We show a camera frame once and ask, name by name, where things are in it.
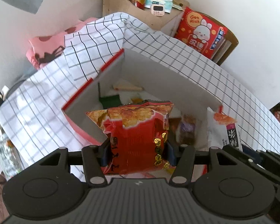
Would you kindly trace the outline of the white grey chips bag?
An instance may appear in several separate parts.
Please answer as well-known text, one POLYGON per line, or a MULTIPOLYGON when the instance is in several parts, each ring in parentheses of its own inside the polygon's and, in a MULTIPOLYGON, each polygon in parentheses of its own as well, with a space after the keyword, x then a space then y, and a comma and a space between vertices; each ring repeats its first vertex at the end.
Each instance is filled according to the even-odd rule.
POLYGON ((208 148, 222 149, 231 145, 243 151, 237 121, 222 112, 214 112, 207 108, 207 145, 208 148))

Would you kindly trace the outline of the red chips bag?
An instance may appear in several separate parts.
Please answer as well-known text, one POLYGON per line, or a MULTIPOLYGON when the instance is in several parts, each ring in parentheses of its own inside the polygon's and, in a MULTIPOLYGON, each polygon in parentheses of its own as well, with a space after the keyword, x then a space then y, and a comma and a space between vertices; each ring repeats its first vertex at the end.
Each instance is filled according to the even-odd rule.
POLYGON ((110 139, 112 159, 106 175, 127 175, 169 168, 163 157, 168 139, 170 101, 149 101, 87 112, 110 139))

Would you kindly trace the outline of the brown cake snack packet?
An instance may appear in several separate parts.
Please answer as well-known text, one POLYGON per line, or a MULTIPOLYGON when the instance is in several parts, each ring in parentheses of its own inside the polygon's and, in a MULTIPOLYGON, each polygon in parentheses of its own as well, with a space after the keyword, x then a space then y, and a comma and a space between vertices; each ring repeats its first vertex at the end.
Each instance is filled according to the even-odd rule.
POLYGON ((179 145, 195 143, 196 119, 192 115, 183 114, 176 130, 176 142, 179 145))

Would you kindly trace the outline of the green white snack packet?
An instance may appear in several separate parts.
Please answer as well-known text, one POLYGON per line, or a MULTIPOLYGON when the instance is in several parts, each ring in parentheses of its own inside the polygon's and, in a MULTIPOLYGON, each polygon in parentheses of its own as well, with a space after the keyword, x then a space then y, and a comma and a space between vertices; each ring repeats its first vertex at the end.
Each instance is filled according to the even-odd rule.
POLYGON ((112 96, 103 96, 99 98, 100 103, 102 104, 103 109, 109 109, 114 107, 119 107, 122 105, 120 100, 120 95, 112 96))

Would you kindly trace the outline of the black grid white tablecloth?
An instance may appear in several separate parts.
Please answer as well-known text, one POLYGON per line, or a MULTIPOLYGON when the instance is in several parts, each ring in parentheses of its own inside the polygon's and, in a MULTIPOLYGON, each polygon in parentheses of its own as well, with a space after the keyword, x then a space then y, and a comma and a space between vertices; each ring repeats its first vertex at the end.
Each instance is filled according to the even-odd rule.
POLYGON ((86 144, 66 122, 62 106, 121 49, 144 59, 144 73, 153 77, 152 85, 165 87, 157 66, 199 85, 236 119, 243 144, 280 154, 280 123, 249 90, 181 41, 126 13, 114 13, 32 40, 31 61, 36 61, 34 51, 55 53, 55 59, 17 86, 0 107, 0 125, 27 164, 58 147, 76 151, 86 144))

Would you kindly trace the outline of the beige stick snack packet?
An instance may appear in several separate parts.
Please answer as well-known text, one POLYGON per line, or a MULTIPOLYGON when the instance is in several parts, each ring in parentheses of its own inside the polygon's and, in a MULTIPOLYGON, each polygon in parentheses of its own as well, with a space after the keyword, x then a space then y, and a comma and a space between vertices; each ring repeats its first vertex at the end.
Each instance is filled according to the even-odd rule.
POLYGON ((127 84, 115 84, 112 88, 116 91, 143 91, 144 89, 140 86, 127 85, 127 84))

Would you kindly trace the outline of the red white cardboard box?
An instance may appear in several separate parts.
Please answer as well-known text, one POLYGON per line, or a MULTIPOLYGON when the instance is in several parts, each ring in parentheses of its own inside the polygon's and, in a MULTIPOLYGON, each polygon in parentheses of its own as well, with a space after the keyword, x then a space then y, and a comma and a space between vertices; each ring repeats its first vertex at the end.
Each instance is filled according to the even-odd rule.
POLYGON ((99 98, 117 94, 122 106, 141 104, 145 100, 172 102, 167 142, 178 144, 175 133, 181 116, 188 114, 196 119, 193 146, 207 150, 207 108, 217 111, 220 101, 187 77, 132 50, 121 50, 112 57, 96 78, 89 79, 76 91, 62 111, 74 131, 90 144, 100 146, 110 139, 87 112, 103 110, 99 98), (140 86, 144 90, 116 91, 112 88, 115 84, 140 86))

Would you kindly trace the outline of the pink patterned cloth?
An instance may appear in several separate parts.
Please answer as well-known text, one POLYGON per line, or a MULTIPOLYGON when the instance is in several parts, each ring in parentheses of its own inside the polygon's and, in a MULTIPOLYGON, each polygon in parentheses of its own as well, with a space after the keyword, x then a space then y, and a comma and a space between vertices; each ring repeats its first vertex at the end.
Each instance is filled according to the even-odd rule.
POLYGON ((48 63, 59 57, 65 49, 65 35, 79 31, 86 23, 93 22, 97 18, 90 17, 66 30, 54 35, 37 36, 29 40, 30 48, 26 52, 26 57, 37 70, 43 68, 48 63))

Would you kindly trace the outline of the wooden chair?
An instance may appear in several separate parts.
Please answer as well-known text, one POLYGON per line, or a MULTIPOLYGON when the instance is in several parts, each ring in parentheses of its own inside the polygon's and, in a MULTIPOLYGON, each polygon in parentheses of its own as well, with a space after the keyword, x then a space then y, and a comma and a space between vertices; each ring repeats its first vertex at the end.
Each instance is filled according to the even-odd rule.
POLYGON ((227 32, 215 48, 215 52, 213 53, 211 60, 218 66, 221 66, 238 44, 239 41, 236 36, 227 28, 227 32))

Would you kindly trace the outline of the pink digital timer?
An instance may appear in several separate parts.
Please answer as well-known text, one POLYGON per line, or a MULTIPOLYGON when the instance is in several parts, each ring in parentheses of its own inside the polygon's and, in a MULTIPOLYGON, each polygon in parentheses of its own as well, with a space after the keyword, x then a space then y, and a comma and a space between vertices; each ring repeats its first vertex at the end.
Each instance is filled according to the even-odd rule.
POLYGON ((152 4, 151 5, 151 14, 153 16, 162 17, 165 15, 164 5, 162 4, 152 4))

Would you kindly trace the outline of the wooden side cabinet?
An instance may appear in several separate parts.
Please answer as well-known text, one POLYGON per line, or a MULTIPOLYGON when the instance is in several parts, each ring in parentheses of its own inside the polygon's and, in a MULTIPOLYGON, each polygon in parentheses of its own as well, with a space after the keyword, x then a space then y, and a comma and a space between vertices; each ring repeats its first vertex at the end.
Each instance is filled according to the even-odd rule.
POLYGON ((171 1, 173 1, 174 5, 181 6, 181 8, 172 8, 170 13, 165 13, 163 16, 155 16, 152 14, 151 8, 142 10, 134 6, 129 0, 103 0, 102 15, 106 16, 116 12, 124 12, 144 22, 151 29, 162 31, 164 34, 173 37, 183 16, 183 11, 190 4, 186 0, 171 1))

